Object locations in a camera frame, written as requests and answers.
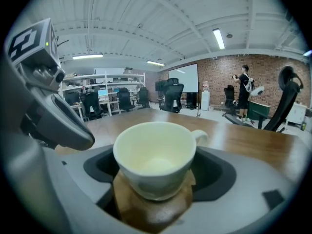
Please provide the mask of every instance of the projector screen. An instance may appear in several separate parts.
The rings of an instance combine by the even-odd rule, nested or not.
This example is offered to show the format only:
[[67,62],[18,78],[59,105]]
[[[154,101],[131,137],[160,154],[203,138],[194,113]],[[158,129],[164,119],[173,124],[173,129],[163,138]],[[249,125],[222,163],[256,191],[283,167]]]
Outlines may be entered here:
[[184,84],[184,93],[198,93],[197,64],[177,68],[168,72],[169,78],[178,78]]

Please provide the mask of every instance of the ceiling light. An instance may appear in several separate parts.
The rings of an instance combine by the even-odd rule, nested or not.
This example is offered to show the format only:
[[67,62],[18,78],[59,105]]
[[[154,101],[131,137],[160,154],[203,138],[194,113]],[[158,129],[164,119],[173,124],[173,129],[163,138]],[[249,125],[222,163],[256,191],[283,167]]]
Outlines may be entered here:
[[311,55],[311,54],[312,54],[312,50],[309,50],[309,51],[305,52],[303,55],[304,55],[305,57],[308,57],[308,56]]
[[215,36],[216,40],[218,41],[219,48],[220,49],[225,49],[220,30],[219,29],[214,29],[213,32],[214,32],[214,36]]
[[165,66],[165,64],[158,63],[158,62],[153,62],[153,61],[149,61],[149,60],[147,61],[147,63],[158,65],[158,66],[161,66],[161,67]]
[[99,57],[103,57],[103,54],[91,54],[91,55],[75,56],[75,57],[73,57],[73,59],[77,60],[77,59],[99,58]]

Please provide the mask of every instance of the black shorts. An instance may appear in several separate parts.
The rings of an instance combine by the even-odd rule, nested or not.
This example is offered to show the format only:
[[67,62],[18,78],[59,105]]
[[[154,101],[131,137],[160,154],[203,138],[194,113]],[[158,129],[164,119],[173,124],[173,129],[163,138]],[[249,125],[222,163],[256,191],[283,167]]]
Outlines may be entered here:
[[249,97],[248,92],[239,94],[237,105],[238,109],[248,109],[248,97]]

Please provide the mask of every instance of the man in black shirt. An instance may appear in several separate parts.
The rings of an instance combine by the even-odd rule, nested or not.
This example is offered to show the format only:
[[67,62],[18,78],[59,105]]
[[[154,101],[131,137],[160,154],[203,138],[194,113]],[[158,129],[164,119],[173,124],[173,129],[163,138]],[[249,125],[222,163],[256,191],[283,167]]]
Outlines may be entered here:
[[249,70],[249,67],[247,65],[243,65],[241,76],[238,78],[235,75],[233,76],[234,81],[236,83],[240,83],[237,108],[239,109],[239,118],[242,121],[245,120],[245,117],[247,115],[247,109],[248,109],[249,92],[247,92],[246,87],[245,87],[249,81],[248,70]]

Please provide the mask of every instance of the white ceiling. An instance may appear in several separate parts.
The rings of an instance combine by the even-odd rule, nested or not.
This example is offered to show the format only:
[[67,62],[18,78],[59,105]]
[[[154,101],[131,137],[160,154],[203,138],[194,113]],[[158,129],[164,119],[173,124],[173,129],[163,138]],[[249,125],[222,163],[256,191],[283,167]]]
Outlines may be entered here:
[[[306,61],[308,46],[280,0],[33,0],[30,23],[51,18],[64,69],[133,67],[159,71],[189,61],[231,54],[267,54]],[[212,30],[225,43],[220,50]],[[103,53],[82,61],[72,56]]]

